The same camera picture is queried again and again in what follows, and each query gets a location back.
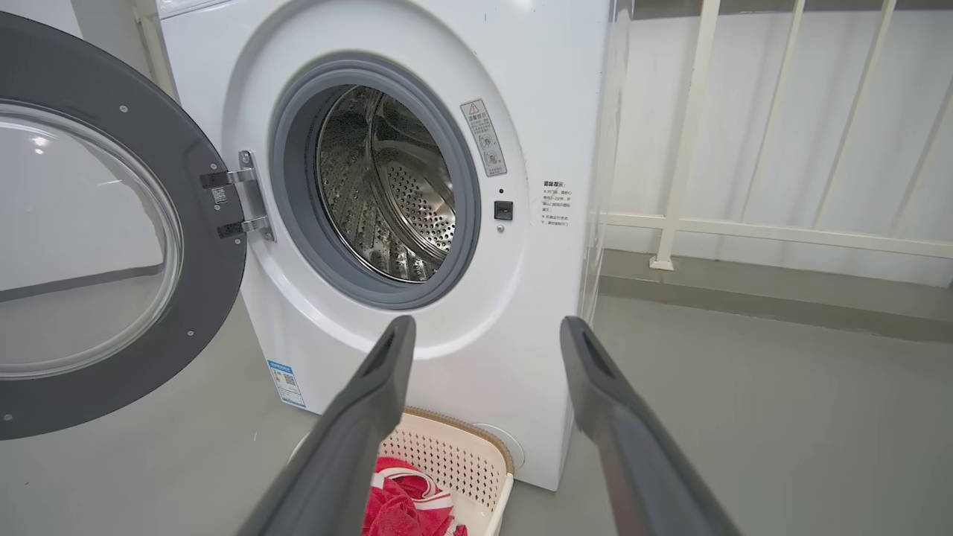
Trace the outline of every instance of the brown basket rim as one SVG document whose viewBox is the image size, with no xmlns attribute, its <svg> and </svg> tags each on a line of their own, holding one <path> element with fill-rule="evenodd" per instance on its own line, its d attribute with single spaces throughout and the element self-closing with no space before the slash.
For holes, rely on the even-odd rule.
<svg viewBox="0 0 953 536">
<path fill-rule="evenodd" d="M 408 415 L 413 415 L 415 417 L 420 417 L 422 419 L 437 421 L 438 423 L 443 423 L 448 426 L 452 426 L 454 428 L 459 428 L 460 430 L 463 430 L 464 432 L 473 434 L 481 438 L 482 440 L 489 442 L 490 444 L 492 444 L 493 446 L 497 448 L 500 454 L 503 455 L 503 460 L 506 462 L 506 472 L 511 475 L 514 473 L 515 470 L 513 468 L 513 456 L 510 455 L 510 449 L 507 448 L 506 444 L 502 442 L 497 436 L 491 434 L 490 432 L 487 432 L 486 430 L 483 430 L 481 428 L 477 428 L 476 426 L 473 426 L 472 424 L 465 423 L 464 421 L 461 421 L 460 419 L 454 419 L 453 417 L 444 415 L 442 413 L 437 413 L 429 409 L 422 409 L 419 407 L 413 407 L 408 405 L 404 407 L 404 413 Z"/>
</svg>

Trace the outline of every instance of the door hinge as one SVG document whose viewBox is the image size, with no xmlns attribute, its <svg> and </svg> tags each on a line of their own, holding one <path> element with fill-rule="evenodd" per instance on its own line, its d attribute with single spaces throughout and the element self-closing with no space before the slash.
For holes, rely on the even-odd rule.
<svg viewBox="0 0 953 536">
<path fill-rule="evenodd" d="M 252 231 L 261 231 L 261 235 L 265 239 L 274 242 L 272 220 L 268 216 L 265 198 L 261 194 L 261 181 L 258 179 L 254 154 L 251 151 L 239 151 L 238 161 L 241 162 L 241 168 L 237 171 L 209 173 L 200 177 L 202 187 L 207 190 L 232 184 L 239 191 L 238 195 L 242 201 L 244 219 L 235 223 L 220 225 L 218 235 L 225 238 Z"/>
</svg>

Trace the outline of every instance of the railing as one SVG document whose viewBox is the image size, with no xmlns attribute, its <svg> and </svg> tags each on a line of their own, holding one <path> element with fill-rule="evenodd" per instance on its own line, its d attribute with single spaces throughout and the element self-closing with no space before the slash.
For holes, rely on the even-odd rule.
<svg viewBox="0 0 953 536">
<path fill-rule="evenodd" d="M 934 258 L 953 258 L 953 242 L 938 240 L 923 240 L 907 238 L 906 231 L 911 215 L 917 206 L 918 196 L 923 193 L 924 178 L 931 162 L 936 158 L 939 143 L 939 133 L 947 127 L 950 115 L 953 115 L 953 79 L 950 80 L 946 95 L 912 175 L 907 178 L 907 186 L 900 201 L 900 208 L 892 217 L 892 223 L 886 234 L 864 234 L 850 231 L 836 231 L 824 229 L 825 216 L 831 210 L 831 193 L 841 183 L 844 173 L 844 154 L 851 146 L 857 126 L 858 112 L 863 109 L 864 101 L 869 93 L 873 74 L 885 41 L 887 29 L 890 26 L 897 0 L 884 0 L 880 23 L 870 44 L 866 62 L 858 82 L 853 102 L 841 134 L 840 143 L 834 157 L 833 165 L 823 187 L 823 194 L 813 215 L 810 227 L 794 227 L 766 225 L 753 221 L 752 209 L 756 204 L 757 193 L 763 187 L 767 155 L 772 146 L 778 128 L 778 110 L 785 97 L 788 77 L 791 72 L 791 58 L 795 45 L 798 42 L 798 32 L 801 27 L 801 16 L 804 11 L 804 0 L 795 0 L 788 31 L 787 43 L 781 60 L 778 81 L 774 90 L 770 112 L 761 137 L 757 162 L 754 173 L 748 184 L 744 196 L 743 209 L 740 220 L 716 220 L 684 217 L 685 195 L 689 184 L 691 164 L 696 147 L 696 136 L 699 129 L 703 98 L 708 78 L 708 69 L 712 56 L 715 39 L 715 28 L 719 19 L 720 0 L 704 0 L 701 7 L 698 41 L 695 47 L 692 71 L 689 78 L 689 89 L 684 105 L 684 115 L 675 155 L 674 171 L 671 175 L 667 199 L 664 203 L 663 215 L 640 215 L 609 213 L 606 223 L 609 225 L 642 227 L 661 230 L 661 238 L 657 254 L 652 258 L 650 266 L 660 270 L 672 270 L 672 251 L 676 233 L 679 231 L 722 235 L 731 237 L 770 238 L 809 244 L 840 246 L 863 250 L 874 250 L 926 256 Z"/>
</svg>

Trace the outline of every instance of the open round door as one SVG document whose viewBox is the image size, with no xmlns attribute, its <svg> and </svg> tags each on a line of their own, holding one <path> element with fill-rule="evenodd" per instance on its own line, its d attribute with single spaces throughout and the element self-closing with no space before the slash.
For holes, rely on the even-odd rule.
<svg viewBox="0 0 953 536">
<path fill-rule="evenodd" d="M 179 106 L 93 45 L 0 12 L 0 440 L 166 382 L 245 265 L 225 164 Z"/>
</svg>

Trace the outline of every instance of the clothes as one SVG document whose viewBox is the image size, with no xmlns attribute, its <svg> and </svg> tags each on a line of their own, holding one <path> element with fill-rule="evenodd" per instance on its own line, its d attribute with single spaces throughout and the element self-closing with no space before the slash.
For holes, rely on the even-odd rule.
<svg viewBox="0 0 953 536">
<path fill-rule="evenodd" d="M 362 536 L 467 536 L 434 479 L 397 458 L 378 458 Z"/>
</svg>

